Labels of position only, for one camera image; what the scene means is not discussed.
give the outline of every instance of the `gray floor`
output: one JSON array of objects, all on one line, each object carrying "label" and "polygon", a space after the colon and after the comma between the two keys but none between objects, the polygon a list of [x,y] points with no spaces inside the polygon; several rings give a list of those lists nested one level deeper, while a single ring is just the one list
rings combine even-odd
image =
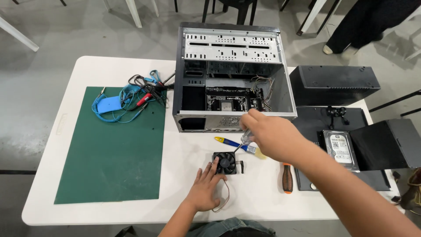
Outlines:
[{"label": "gray floor", "polygon": [[[0,30],[0,169],[36,170],[76,60],[84,55],[175,60],[177,28],[180,22],[199,22],[203,2],[179,0],[175,13],[172,0],[156,0],[157,18],[151,1],[137,0],[143,28],[137,29],[123,0],[109,0],[110,13],[101,0],[11,0],[0,2],[11,24],[40,46],[37,53]],[[288,66],[364,65],[372,66],[382,90],[366,99],[369,108],[420,89],[420,56],[404,57],[421,46],[421,18],[385,32],[382,41],[364,47],[350,61],[325,55],[322,47],[354,1],[342,1],[329,25],[316,37],[332,0],[328,0],[307,34],[295,34],[308,10],[310,0],[291,1],[284,12],[274,0],[259,0],[254,25],[279,27]],[[209,23],[236,22],[237,10],[216,14]],[[374,121],[398,118],[419,107],[412,98],[372,113]],[[421,113],[407,116],[421,131]],[[122,226],[26,226],[21,212],[33,177],[0,176],[0,236],[114,236]],[[280,236],[347,236],[340,221],[264,222]],[[163,225],[138,225],[139,236],[157,236]]]}]

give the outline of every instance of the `green cutting mat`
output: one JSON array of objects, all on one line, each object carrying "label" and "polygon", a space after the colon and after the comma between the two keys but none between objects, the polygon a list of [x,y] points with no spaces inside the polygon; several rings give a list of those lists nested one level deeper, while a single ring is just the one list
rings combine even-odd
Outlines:
[{"label": "green cutting mat", "polygon": [[[130,123],[102,122],[91,110],[102,88],[86,88],[54,204],[159,197],[165,108],[151,102]],[[117,96],[121,89],[107,87],[104,93]]]}]

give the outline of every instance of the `screwdriver with orange handle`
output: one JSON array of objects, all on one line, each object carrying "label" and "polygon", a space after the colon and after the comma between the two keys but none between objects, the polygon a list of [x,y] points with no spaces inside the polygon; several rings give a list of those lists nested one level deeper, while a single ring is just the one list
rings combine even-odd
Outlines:
[{"label": "screwdriver with orange handle", "polygon": [[286,194],[292,193],[291,165],[284,162],[284,173],[282,175],[282,189]]}]

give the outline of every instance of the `black fan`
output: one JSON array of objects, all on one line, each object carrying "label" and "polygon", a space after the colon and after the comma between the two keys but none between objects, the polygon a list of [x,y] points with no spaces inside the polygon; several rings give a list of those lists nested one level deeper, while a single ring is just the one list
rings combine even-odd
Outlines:
[{"label": "black fan", "polygon": [[235,175],[237,173],[234,152],[214,152],[212,160],[216,157],[219,157],[218,166],[216,167],[217,174]]}]

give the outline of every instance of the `person's leg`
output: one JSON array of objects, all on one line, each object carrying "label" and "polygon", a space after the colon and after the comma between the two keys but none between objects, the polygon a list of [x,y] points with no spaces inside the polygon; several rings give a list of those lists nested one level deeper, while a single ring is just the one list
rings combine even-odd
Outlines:
[{"label": "person's leg", "polygon": [[402,23],[419,6],[421,0],[384,0],[351,39],[351,46],[360,49],[374,41],[383,31]]},{"label": "person's leg", "polygon": [[359,34],[359,30],[365,23],[366,17],[369,17],[371,11],[380,2],[382,0],[358,0],[354,4],[326,43],[326,46],[331,52],[340,54],[344,51],[351,43],[351,40]]}]

